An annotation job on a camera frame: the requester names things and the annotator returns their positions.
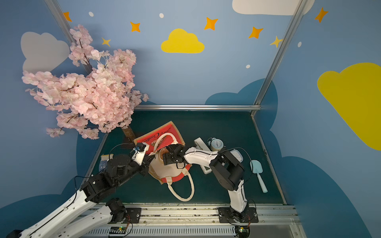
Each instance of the metal plate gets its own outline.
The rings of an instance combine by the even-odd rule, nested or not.
[[[141,208],[126,208],[127,215],[130,216],[130,223],[139,223],[141,217]]]
[[[231,208],[218,208],[220,223],[258,223],[258,215],[255,208],[248,208],[243,211],[241,218],[237,217]]]

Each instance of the white rope handle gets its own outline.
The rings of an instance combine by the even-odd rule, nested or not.
[[[188,198],[182,198],[180,197],[172,188],[171,184],[172,184],[172,177],[167,177],[167,184],[168,184],[168,188],[169,188],[169,191],[171,191],[171,193],[180,201],[183,201],[183,202],[187,202],[189,200],[191,200],[193,198],[193,195],[194,195],[194,184],[193,184],[193,180],[192,180],[192,177],[189,173],[185,174],[186,176],[189,177],[189,181],[190,181],[190,186],[192,188],[192,192],[190,193],[190,196]]]
[[[162,135],[157,139],[157,141],[156,141],[156,143],[155,143],[155,146],[154,146],[154,152],[156,151],[156,149],[157,149],[157,147],[158,147],[158,145],[159,145],[159,142],[160,142],[165,136],[171,136],[172,139],[173,139],[172,144],[178,144],[178,142],[177,142],[177,140],[176,140],[176,137],[175,137],[172,133],[167,132],[167,133],[162,134]]]

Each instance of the pink flower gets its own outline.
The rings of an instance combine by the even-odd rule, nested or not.
[[[61,128],[47,128],[46,133],[50,135],[50,137],[57,137],[63,135],[65,132]]]
[[[90,129],[90,128],[82,129],[82,128],[79,128],[79,129],[77,129],[77,131],[79,132],[79,134],[84,139],[86,139],[86,138],[90,138],[92,140],[99,139],[99,137],[98,137],[99,130],[98,129]]]
[[[79,66],[79,61],[90,64],[89,59],[95,59],[97,68],[93,68],[87,77],[68,73],[57,78],[50,72],[33,74],[24,71],[23,82],[37,86],[37,91],[26,91],[47,110],[71,110],[58,114],[57,125],[76,129],[83,138],[97,139],[99,131],[126,128],[132,121],[134,107],[142,99],[149,99],[147,94],[131,91],[135,86],[131,70],[136,55],[130,50],[118,49],[112,56],[108,51],[95,50],[90,45],[93,39],[82,25],[71,29],[70,33],[77,43],[70,46],[69,58],[73,64]],[[104,64],[100,62],[101,58],[105,59]],[[86,128],[88,121],[98,125],[98,129]],[[64,133],[60,128],[48,128],[47,132],[52,137]]]
[[[59,79],[62,84],[62,89],[72,88],[76,80],[76,77],[62,77]]]
[[[144,93],[144,94],[143,94],[143,101],[144,101],[144,102],[147,102],[148,99],[149,99],[148,94]]]

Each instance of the yellow star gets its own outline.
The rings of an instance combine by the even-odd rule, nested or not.
[[[103,37],[102,37],[102,40],[103,40],[102,45],[108,45],[110,47],[110,44],[109,44],[110,40],[105,40],[103,39]]]
[[[320,10],[319,15],[315,18],[315,20],[319,20],[319,23],[322,22],[323,17],[327,14],[327,11],[324,11],[323,8]]]
[[[64,16],[65,16],[66,20],[72,22],[71,19],[70,19],[70,17],[69,17],[69,12],[64,13]]]
[[[278,36],[275,37],[275,41],[271,43],[270,45],[276,45],[278,48],[279,42],[281,42],[283,39],[278,39]]]
[[[133,32],[133,31],[137,31],[137,32],[140,32],[140,30],[139,30],[139,25],[140,25],[140,23],[132,23],[132,22],[130,22],[131,23],[131,25],[132,25],[132,30],[131,30],[131,32]]]
[[[263,28],[262,28],[262,29],[257,29],[257,28],[255,28],[255,27],[253,27],[253,32],[252,32],[251,35],[249,36],[249,39],[252,38],[252,37],[255,37],[255,38],[258,39],[259,34],[261,33],[262,30],[263,30]]]
[[[211,20],[211,19],[207,18],[207,25],[205,26],[204,30],[206,30],[206,29],[214,30],[215,29],[214,26],[215,26],[217,21],[218,21],[218,19]]]

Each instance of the clock face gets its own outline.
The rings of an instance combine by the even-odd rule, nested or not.
[[[219,140],[219,139],[215,139],[215,140],[213,140],[212,141],[212,146],[214,147],[214,148],[221,148],[222,146],[223,146],[223,143],[222,143],[222,141],[221,140]]]

